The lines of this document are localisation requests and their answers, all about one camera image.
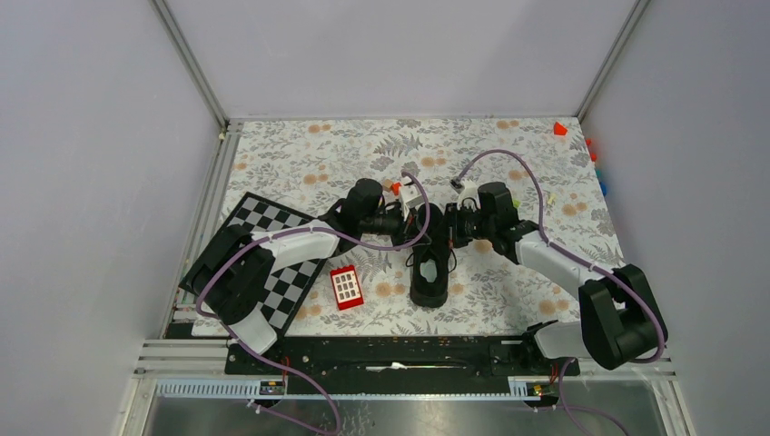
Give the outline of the black shoelace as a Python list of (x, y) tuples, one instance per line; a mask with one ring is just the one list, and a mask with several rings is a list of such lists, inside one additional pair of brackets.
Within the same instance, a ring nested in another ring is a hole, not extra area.
[(446, 254), (448, 257), (444, 261), (444, 266), (448, 273), (453, 273), (457, 268), (457, 256), (452, 248), (451, 242), (444, 242), (441, 239), (411, 247), (411, 254), (405, 262), (408, 268), (419, 265), (420, 273), (426, 273), (430, 277), (437, 277), (439, 273), (439, 261)]

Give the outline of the black sneaker shoe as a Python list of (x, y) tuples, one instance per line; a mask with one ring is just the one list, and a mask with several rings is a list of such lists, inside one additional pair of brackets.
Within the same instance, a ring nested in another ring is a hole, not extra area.
[(428, 213), (428, 230), (412, 247), (409, 260), (410, 299), (419, 307), (434, 309), (448, 299), (451, 249), (444, 214), (436, 204), (429, 203), (418, 209), (418, 226), (422, 226)]

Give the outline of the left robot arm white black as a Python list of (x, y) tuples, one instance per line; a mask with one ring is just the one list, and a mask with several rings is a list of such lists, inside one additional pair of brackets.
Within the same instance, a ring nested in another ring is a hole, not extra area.
[(262, 312), (260, 296), (273, 273), (313, 260), (339, 256), (356, 246), (373, 249), (364, 234), (388, 235), (389, 250), (412, 247), (427, 236), (429, 198), (417, 178), (402, 173), (395, 203), (385, 204), (379, 182), (359, 179), (321, 216), (307, 223), (252, 233), (227, 226), (204, 247), (180, 287), (196, 297), (199, 315), (214, 319), (247, 351), (261, 373), (281, 364), (278, 331)]

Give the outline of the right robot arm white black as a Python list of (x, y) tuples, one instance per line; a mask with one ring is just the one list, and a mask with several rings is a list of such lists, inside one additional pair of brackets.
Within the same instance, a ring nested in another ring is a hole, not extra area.
[(541, 226), (519, 217), (501, 183), (450, 182), (457, 200), (445, 208), (449, 239), (457, 247), (491, 243), (495, 253), (528, 268), (578, 301), (576, 322), (542, 322), (527, 328), (520, 353), (526, 370), (542, 374), (560, 358), (592, 359), (607, 370), (661, 352), (667, 330), (640, 268), (611, 269), (547, 241)]

